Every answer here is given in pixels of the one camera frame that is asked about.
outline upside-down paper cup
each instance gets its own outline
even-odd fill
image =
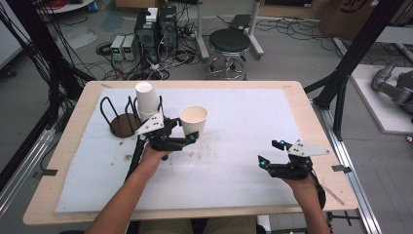
[[[158,110],[159,97],[155,87],[147,81],[139,81],[136,86],[137,109],[142,113],[153,113]]]
[[[154,114],[156,114],[157,112],[153,112],[153,113],[143,113],[139,111],[139,119],[140,121],[143,123],[144,121],[146,121],[147,119],[151,118]]]
[[[204,132],[207,121],[207,110],[201,106],[192,105],[183,108],[179,113],[183,133],[187,136],[199,132],[199,137]]]

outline table surface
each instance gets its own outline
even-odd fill
[[[331,166],[339,165],[339,162],[300,83],[295,81],[152,81],[152,83],[156,88],[164,89],[282,89],[300,131],[301,139],[324,147],[330,152],[328,155],[312,158],[314,169],[327,195],[324,210],[344,211],[357,208],[356,195],[345,175],[342,172],[334,172],[331,168]],[[97,213],[56,214],[55,207],[70,162],[79,147],[82,134],[89,123],[101,90],[103,88],[133,88],[135,84],[135,81],[92,81],[87,84],[48,165],[48,169],[58,170],[58,173],[56,176],[42,177],[23,217],[25,224],[44,225],[84,222],[92,221],[96,217]],[[301,212],[297,205],[136,211],[131,219],[266,215],[297,212]]]

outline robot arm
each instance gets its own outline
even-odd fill
[[[412,101],[413,93],[407,87],[392,86],[387,83],[387,80],[392,76],[392,71],[396,66],[396,62],[389,63],[386,67],[379,70],[373,77],[371,88],[377,92],[383,93],[398,104],[407,104]],[[412,73],[402,73],[398,79],[409,80],[413,82]]]

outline cable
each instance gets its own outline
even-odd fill
[[[58,142],[59,142],[60,140],[58,140],[56,143],[55,143],[55,145],[51,148],[51,149],[49,149],[49,151],[47,152],[47,153],[45,153],[43,156],[42,156],[42,159],[40,160],[40,163],[39,163],[39,166],[40,166],[40,170],[42,171],[42,172],[44,172],[46,169],[43,167],[43,162],[45,161],[45,158],[55,149],[55,147],[57,146],[57,144],[58,144]]]

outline stool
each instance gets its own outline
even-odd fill
[[[210,48],[222,57],[215,58],[209,63],[206,80],[209,75],[226,80],[243,76],[246,80],[244,65],[234,57],[241,57],[246,61],[244,54],[249,50],[249,44],[249,37],[238,30],[227,28],[212,32],[209,36]]]

